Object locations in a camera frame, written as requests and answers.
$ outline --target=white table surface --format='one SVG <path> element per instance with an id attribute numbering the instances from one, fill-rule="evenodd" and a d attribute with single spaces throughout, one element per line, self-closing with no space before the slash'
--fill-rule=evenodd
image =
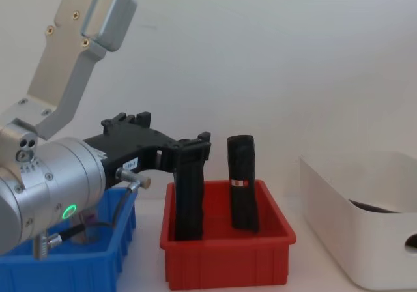
<path id="1" fill-rule="evenodd" d="M 277 203 L 297 235 L 297 243 L 290 249 L 287 285 L 210 291 L 365 291 L 349 280 L 309 228 L 302 217 L 299 199 L 297 197 L 282 198 L 277 200 Z M 128 256 L 124 260 L 124 270 L 117 286 L 118 292 L 169 291 L 165 282 L 164 251 L 159 247 L 163 213 L 163 200 L 138 200 L 136 202 L 137 229 L 134 232 Z"/>

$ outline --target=red plastic bin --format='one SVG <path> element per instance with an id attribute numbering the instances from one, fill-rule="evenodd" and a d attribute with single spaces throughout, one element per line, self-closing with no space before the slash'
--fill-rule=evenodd
<path id="1" fill-rule="evenodd" d="M 231 227 L 229 181 L 207 181 L 204 236 L 174 241 L 175 191 L 167 187 L 160 246 L 171 290 L 287 283 L 289 245 L 296 236 L 263 181 L 256 181 L 260 231 Z"/>

